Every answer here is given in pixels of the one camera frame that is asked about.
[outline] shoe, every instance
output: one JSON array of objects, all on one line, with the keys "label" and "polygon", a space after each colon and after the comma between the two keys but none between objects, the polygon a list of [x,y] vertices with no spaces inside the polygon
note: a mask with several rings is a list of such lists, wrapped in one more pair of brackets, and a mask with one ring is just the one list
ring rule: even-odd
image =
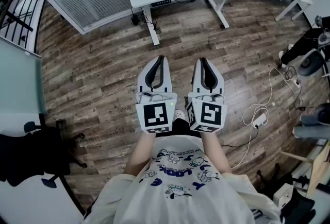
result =
[{"label": "shoe", "polygon": [[[279,57],[279,60],[280,60],[280,61],[281,61],[281,58],[282,58],[283,55],[284,55],[284,51],[280,51],[280,52],[278,53],[278,57]],[[281,68],[286,68],[286,66],[287,66],[287,65],[285,65],[285,64],[282,64],[282,61],[281,61],[281,63],[280,63],[279,65],[280,65]]]},{"label": "shoe", "polygon": [[299,136],[296,136],[295,135],[295,128],[292,130],[292,133],[293,133],[293,135],[294,135],[295,138],[297,138],[297,139],[300,138]]},{"label": "shoe", "polygon": [[176,120],[176,119],[185,119],[185,114],[184,114],[184,112],[183,111],[181,111],[181,110],[175,110],[175,118],[174,118],[174,120]]}]

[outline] cable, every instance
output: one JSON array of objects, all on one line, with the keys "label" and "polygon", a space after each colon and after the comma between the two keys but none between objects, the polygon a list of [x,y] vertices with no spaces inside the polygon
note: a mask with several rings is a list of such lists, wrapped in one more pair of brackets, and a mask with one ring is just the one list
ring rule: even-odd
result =
[{"label": "cable", "polygon": [[[141,98],[141,95],[142,95],[143,93],[144,93],[144,92],[138,92],[138,93],[135,95],[136,100],[137,100],[138,102],[140,102],[140,98]],[[155,96],[160,96],[160,97],[161,97],[161,101],[163,101],[163,100],[169,100],[169,98],[167,98],[167,97],[165,97],[165,96],[163,96],[163,95],[160,95],[160,94],[153,94],[153,95],[151,95],[151,100],[150,100],[150,102],[153,101],[153,99],[154,99]]]},{"label": "cable", "polygon": [[[248,142],[246,142],[245,144],[248,144],[249,142],[251,142],[252,140],[254,140],[254,139],[256,139],[257,138],[257,136],[258,136],[258,133],[259,133],[259,127],[258,127],[258,125],[256,125],[256,128],[257,128],[257,134],[256,134],[256,136],[254,136],[251,140],[249,140]],[[228,144],[225,144],[225,145],[221,145],[221,147],[224,147],[224,146],[228,146],[228,147],[232,147],[232,148],[239,148],[239,147],[242,147],[242,146],[244,146],[245,144],[241,144],[241,145],[239,145],[239,146],[233,146],[233,145],[228,145]]]},{"label": "cable", "polygon": [[[325,28],[323,33],[327,30],[327,32],[330,32],[328,28]],[[307,31],[303,32],[303,38],[306,38],[306,39],[310,39],[310,40],[318,40],[319,38],[309,38],[309,37],[305,37],[304,34],[306,33]]]},{"label": "cable", "polygon": [[183,2],[178,1],[178,0],[174,0],[174,1],[176,1],[176,2],[178,2],[178,3],[181,3],[181,4],[188,4],[188,3],[193,3],[193,2],[195,2],[196,0],[189,0],[189,1],[183,1]]},{"label": "cable", "polygon": [[[290,70],[290,68],[293,68],[293,70],[294,70],[294,74],[295,74],[295,78],[293,78],[293,72]],[[297,75],[297,71],[295,70],[295,67],[292,66],[292,65],[290,65],[290,66],[288,67],[288,70],[283,71],[283,73],[282,73],[282,77],[284,78],[283,74],[285,74],[285,76],[286,76],[286,78],[287,78],[286,81],[289,81],[289,80],[297,81],[297,80],[300,78],[300,76],[298,77],[298,75]]]},{"label": "cable", "polygon": [[[224,94],[218,94],[218,95],[220,95],[223,98],[223,102],[225,102],[225,95]],[[200,96],[197,96],[196,99],[205,100],[204,97],[210,97],[210,98],[212,98],[212,96],[210,96],[210,95],[200,95]]]},{"label": "cable", "polygon": [[[264,104],[259,104],[259,103],[252,104],[252,105],[249,106],[249,107],[243,112],[243,114],[242,114],[242,121],[243,121],[243,123],[244,123],[246,126],[250,126],[250,139],[249,139],[249,141],[248,141],[249,144],[248,144],[248,146],[247,146],[247,150],[246,150],[246,152],[245,152],[245,155],[243,156],[242,160],[241,160],[237,165],[235,165],[234,167],[232,167],[232,169],[238,167],[238,166],[243,162],[243,160],[244,160],[244,158],[246,157],[246,155],[248,154],[248,151],[249,151],[249,148],[250,148],[250,143],[251,143],[251,138],[252,138],[252,122],[253,122],[254,117],[255,117],[255,115],[257,114],[257,112],[258,112],[258,111],[261,111],[261,110],[265,110],[265,111],[266,111],[266,121],[265,121],[265,123],[263,123],[262,125],[266,125],[267,122],[268,122],[269,112],[268,112],[267,104],[270,102],[270,99],[272,98],[272,95],[273,95],[272,83],[270,82],[270,73],[272,72],[272,70],[276,70],[277,72],[280,73],[280,75],[281,75],[282,78],[283,78],[283,81],[289,86],[289,88],[293,91],[294,94],[296,94],[296,93],[298,93],[298,92],[301,91],[301,88],[299,89],[299,91],[294,91],[294,90],[291,88],[291,86],[289,85],[289,83],[287,82],[287,81],[289,81],[289,80],[294,80],[294,79],[292,79],[292,78],[293,78],[293,75],[290,77],[290,75],[289,75],[289,73],[288,73],[287,71],[281,73],[281,72],[280,72],[277,68],[275,68],[275,67],[273,67],[273,68],[270,69],[270,71],[269,71],[269,73],[268,73],[268,80],[269,80],[269,85],[270,85],[270,97],[269,97],[268,101],[267,101],[266,103],[264,103]],[[289,77],[289,79],[287,79],[287,80],[284,78],[284,74],[285,74],[285,73],[286,73],[286,75],[288,75],[288,77]],[[244,114],[245,114],[245,112],[246,112],[249,108],[251,108],[252,106],[257,106],[257,107],[254,109],[254,112],[253,112],[253,116],[252,116],[251,121],[247,124],[247,123],[245,122],[245,120],[244,120]]]},{"label": "cable", "polygon": [[317,108],[317,106],[305,107],[305,106],[304,106],[304,101],[303,101],[302,99],[299,100],[299,102],[298,102],[298,107],[297,107],[297,106],[296,106],[296,101],[298,100],[300,94],[301,94],[301,88],[300,88],[300,92],[299,92],[297,98],[295,98],[295,101],[294,101],[294,103],[293,103],[294,108],[295,108],[296,110],[304,111],[304,110],[306,110],[306,109]]},{"label": "cable", "polygon": [[144,14],[144,11],[143,9],[140,7],[141,9],[141,12],[142,12],[142,16],[144,17],[144,23],[147,23],[147,24],[152,24],[154,26],[154,30],[156,31],[156,33],[161,33],[160,29],[157,28],[157,22],[158,22],[158,16],[156,17],[156,23],[153,23],[152,21],[150,21],[148,19],[148,17]]}]

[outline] black chair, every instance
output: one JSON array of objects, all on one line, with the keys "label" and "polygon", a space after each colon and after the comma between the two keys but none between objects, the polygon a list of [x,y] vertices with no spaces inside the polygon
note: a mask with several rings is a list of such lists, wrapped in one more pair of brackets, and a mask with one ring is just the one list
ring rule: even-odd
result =
[{"label": "black chair", "polygon": [[[261,181],[264,184],[264,188],[259,192],[273,200],[274,194],[285,184],[293,184],[294,181],[300,182],[301,179],[295,179],[291,173],[287,173],[280,179],[276,179],[280,170],[279,164],[275,165],[275,173],[270,181],[267,181],[260,170],[257,174],[260,176]],[[290,224],[308,224],[315,216],[316,211],[312,210],[315,201],[306,198],[294,188],[291,200],[282,208],[282,216],[285,218],[285,223]]]},{"label": "black chair", "polygon": [[60,124],[56,121],[55,127],[36,126],[34,122],[24,125],[25,132],[41,129],[23,137],[9,137],[0,134],[0,180],[8,181],[17,186],[25,179],[44,175],[54,175],[50,179],[42,179],[44,185],[56,188],[55,180],[61,175],[69,175],[69,163],[74,162],[82,168],[86,163],[75,159],[68,151],[75,145],[75,141],[85,136],[81,133],[68,140],[62,141]]}]

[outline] power strip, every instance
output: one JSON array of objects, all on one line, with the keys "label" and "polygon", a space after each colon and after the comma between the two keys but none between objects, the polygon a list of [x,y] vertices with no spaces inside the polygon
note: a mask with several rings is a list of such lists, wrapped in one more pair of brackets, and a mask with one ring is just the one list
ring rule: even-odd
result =
[{"label": "power strip", "polygon": [[264,122],[266,122],[266,115],[263,113],[252,122],[252,126],[253,128],[257,128],[256,125],[260,127]]},{"label": "power strip", "polygon": [[298,89],[300,89],[301,84],[298,80],[292,80],[292,82]]}]

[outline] wooden plank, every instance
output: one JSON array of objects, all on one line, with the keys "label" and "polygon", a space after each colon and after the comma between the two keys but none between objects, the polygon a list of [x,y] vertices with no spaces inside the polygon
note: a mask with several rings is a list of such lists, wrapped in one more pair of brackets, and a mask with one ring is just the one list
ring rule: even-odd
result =
[{"label": "wooden plank", "polygon": [[[218,17],[203,0],[157,7],[152,14],[158,17],[161,33],[160,45],[154,47],[146,23],[134,26],[130,16],[80,35],[46,4],[37,41],[43,64],[46,123],[54,125],[55,120],[65,119],[65,139],[80,132],[86,135],[78,140],[72,154],[88,168],[72,164],[72,173],[66,176],[84,208],[111,177],[123,172],[141,132],[135,109],[137,76],[159,55],[169,61],[179,109],[184,109],[183,97],[191,91],[196,60],[211,60],[225,79],[228,104],[219,141],[223,145],[248,141],[250,128],[242,122],[243,111],[251,104],[267,102],[269,71],[277,67],[278,52],[309,29],[303,17],[292,21],[289,14],[276,22],[282,6],[276,0],[227,0],[222,12],[230,24],[228,29],[220,27]],[[292,65],[297,67],[299,61]],[[255,187],[260,185],[258,169],[268,177],[276,162],[281,165],[280,175],[297,166],[298,161],[282,156],[280,151],[306,157],[314,144],[292,136],[301,114],[293,105],[297,94],[278,72],[273,71],[270,80],[273,97],[268,105],[269,122],[259,129],[242,166],[235,169],[237,174],[247,174]],[[301,80],[304,105],[326,102],[329,90],[321,71]],[[247,122],[253,110],[246,111]],[[231,165],[240,162],[246,148],[224,147]]]}]

